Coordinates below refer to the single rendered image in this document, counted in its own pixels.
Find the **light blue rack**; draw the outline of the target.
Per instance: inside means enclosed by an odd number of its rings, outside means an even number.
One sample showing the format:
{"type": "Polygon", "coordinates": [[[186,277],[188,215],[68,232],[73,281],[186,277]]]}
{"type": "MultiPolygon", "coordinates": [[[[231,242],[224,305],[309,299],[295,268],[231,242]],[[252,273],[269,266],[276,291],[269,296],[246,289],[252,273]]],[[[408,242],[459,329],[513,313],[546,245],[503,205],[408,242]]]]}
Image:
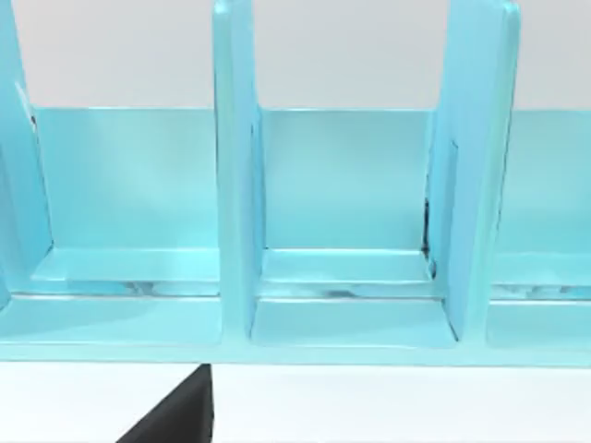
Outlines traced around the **light blue rack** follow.
{"type": "Polygon", "coordinates": [[[432,110],[37,107],[0,0],[0,361],[591,367],[591,110],[513,106],[515,0],[451,0],[432,110]]]}

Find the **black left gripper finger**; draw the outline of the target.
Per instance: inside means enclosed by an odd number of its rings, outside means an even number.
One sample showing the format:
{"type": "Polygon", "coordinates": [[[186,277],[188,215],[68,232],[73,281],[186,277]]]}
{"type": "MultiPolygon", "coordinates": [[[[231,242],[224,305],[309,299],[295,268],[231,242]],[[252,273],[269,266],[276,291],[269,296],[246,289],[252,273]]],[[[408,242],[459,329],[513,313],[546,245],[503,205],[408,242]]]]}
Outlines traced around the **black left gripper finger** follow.
{"type": "Polygon", "coordinates": [[[212,443],[211,365],[199,365],[115,443],[212,443]]]}

